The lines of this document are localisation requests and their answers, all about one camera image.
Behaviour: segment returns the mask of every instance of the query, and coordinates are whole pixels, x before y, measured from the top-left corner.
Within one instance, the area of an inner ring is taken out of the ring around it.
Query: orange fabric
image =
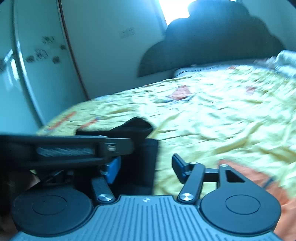
[[[259,186],[263,186],[269,176],[257,172],[251,168],[238,165],[231,161],[221,160],[220,164],[227,164],[235,170],[243,174]],[[279,187],[278,183],[273,182],[267,188],[267,191],[272,194],[281,204],[281,217],[276,226],[274,233],[284,241],[296,240],[296,198],[289,199],[286,190]]]

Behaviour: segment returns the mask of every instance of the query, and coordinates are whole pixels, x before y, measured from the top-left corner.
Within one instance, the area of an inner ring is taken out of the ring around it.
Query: ribbed gray surface
[[[171,196],[122,196],[100,206],[82,228],[60,237],[40,238],[18,233],[13,241],[276,241],[273,233],[235,237],[215,230],[196,207],[177,203]]]

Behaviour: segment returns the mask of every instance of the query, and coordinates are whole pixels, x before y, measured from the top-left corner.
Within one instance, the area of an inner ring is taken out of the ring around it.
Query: round black disc
[[[200,208],[216,227],[241,235],[271,231],[281,215],[281,206],[275,197],[247,183],[229,183],[210,192],[202,199]]]
[[[79,227],[91,214],[91,200],[71,187],[31,189],[12,205],[12,218],[20,231],[49,237]]]

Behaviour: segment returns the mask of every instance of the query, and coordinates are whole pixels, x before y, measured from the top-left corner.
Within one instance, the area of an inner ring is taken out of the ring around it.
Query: pink patch on sheet
[[[190,90],[188,89],[187,85],[182,85],[178,87],[170,96],[169,98],[173,100],[183,100],[191,95]]]
[[[254,92],[257,90],[256,87],[252,87],[252,86],[247,86],[246,87],[246,94],[247,95],[252,95],[254,94]]]

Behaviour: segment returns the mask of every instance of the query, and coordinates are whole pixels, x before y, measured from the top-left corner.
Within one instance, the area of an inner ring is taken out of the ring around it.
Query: white logo
[[[143,202],[145,202],[145,203],[148,203],[148,202],[150,202],[150,201],[151,201],[151,199],[148,198],[148,197],[146,197],[146,198],[143,199]]]
[[[46,149],[46,148],[38,147],[37,153],[41,156],[44,156],[44,157],[86,156],[86,155],[94,155],[95,151],[92,148],[52,148],[52,149]]]

